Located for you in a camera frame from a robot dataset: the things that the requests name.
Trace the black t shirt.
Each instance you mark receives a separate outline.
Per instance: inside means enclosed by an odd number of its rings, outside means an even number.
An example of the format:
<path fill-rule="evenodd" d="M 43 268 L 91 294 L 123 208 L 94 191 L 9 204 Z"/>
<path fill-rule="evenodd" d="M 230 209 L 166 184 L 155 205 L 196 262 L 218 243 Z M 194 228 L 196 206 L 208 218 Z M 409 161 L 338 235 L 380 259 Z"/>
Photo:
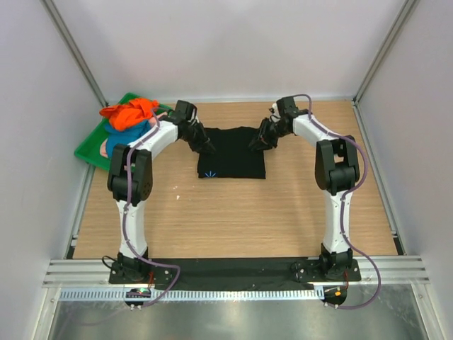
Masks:
<path fill-rule="evenodd" d="M 199 179 L 233 178 L 266 179 L 265 160 L 262 151 L 248 148 L 256 133 L 253 127 L 235 127 L 222 130 L 207 128 L 216 151 L 214 154 L 200 154 L 197 163 Z"/>

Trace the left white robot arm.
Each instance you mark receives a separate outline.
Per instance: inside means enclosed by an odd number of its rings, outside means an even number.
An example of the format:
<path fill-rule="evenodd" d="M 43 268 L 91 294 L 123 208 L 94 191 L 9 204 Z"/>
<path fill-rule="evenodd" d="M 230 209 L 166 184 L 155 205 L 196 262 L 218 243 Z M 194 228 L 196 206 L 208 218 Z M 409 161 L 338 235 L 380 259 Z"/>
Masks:
<path fill-rule="evenodd" d="M 120 214 L 121 242 L 110 267 L 110 283 L 143 283 L 154 268 L 174 267 L 149 260 L 144 214 L 153 188 L 153 160 L 178 140 L 199 154 L 215 151 L 199 120 L 159 121 L 144 136 L 114 147 L 107 185 Z"/>

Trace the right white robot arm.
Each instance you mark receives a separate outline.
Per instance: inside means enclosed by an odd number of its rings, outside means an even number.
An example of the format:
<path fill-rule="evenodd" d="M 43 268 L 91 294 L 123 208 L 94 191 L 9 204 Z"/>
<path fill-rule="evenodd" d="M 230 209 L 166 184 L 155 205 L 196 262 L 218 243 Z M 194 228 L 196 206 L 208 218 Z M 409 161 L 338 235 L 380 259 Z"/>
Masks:
<path fill-rule="evenodd" d="M 360 177 L 355 140 L 341 136 L 315 117 L 264 118 L 249 148 L 264 151 L 290 133 L 303 137 L 316 149 L 315 182 L 325 197 L 326 228 L 316 269 L 323 278 L 339 281 L 352 268 L 349 213 L 352 189 Z"/>

